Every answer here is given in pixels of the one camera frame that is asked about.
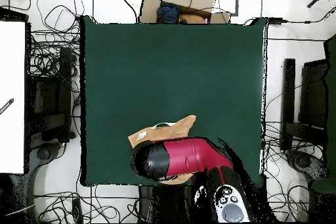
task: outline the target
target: black device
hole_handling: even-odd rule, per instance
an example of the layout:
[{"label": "black device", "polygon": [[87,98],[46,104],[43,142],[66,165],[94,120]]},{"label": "black device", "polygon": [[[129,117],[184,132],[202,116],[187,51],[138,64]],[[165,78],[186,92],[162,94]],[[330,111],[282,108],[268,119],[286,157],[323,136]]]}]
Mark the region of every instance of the black device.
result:
[{"label": "black device", "polygon": [[72,60],[71,48],[63,47],[60,50],[60,68],[55,77],[31,78],[35,91],[31,134],[42,132],[43,141],[58,139],[62,144],[74,137],[70,133]]},{"label": "black device", "polygon": [[27,174],[0,174],[1,223],[37,223],[33,206],[35,177],[41,166],[58,156],[59,148],[59,143],[45,143],[33,149]]},{"label": "black device", "polygon": [[288,165],[302,173],[308,183],[308,222],[336,222],[336,194],[320,193],[311,189],[312,182],[328,177],[329,168],[327,164],[311,154],[298,150],[287,150],[285,155]]},{"label": "black device", "polygon": [[329,175],[327,164],[311,154],[298,150],[286,150],[288,165],[302,173],[307,180],[308,186],[318,179],[325,179]]},{"label": "black device", "polygon": [[75,224],[83,224],[83,212],[81,210],[80,198],[74,198],[72,200],[72,215]]}]

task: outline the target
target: robotic arm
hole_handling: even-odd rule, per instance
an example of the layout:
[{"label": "robotic arm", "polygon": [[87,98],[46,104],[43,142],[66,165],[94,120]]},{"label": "robotic arm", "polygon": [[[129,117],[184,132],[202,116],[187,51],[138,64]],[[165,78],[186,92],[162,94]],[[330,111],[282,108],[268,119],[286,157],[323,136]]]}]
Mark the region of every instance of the robotic arm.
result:
[{"label": "robotic arm", "polygon": [[[137,175],[154,181],[169,180],[185,173],[205,172],[205,191],[212,222],[250,222],[256,219],[249,203],[255,200],[248,200],[259,192],[251,189],[251,183],[246,181],[247,174],[243,180],[237,175],[236,169],[244,170],[241,161],[228,146],[219,148],[204,137],[144,141],[132,151],[131,168]],[[271,213],[267,219],[276,221],[268,203],[266,205],[269,209],[265,212]]]}]

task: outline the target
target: green tablecloth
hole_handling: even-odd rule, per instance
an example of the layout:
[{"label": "green tablecloth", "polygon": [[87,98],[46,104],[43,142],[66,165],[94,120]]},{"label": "green tablecloth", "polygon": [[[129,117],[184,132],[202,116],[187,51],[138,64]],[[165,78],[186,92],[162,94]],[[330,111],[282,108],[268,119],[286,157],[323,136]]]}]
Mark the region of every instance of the green tablecloth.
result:
[{"label": "green tablecloth", "polygon": [[154,184],[131,171],[127,137],[190,114],[197,116],[190,136],[225,140],[261,184],[264,27],[263,19],[185,26],[85,17],[82,184]]}]

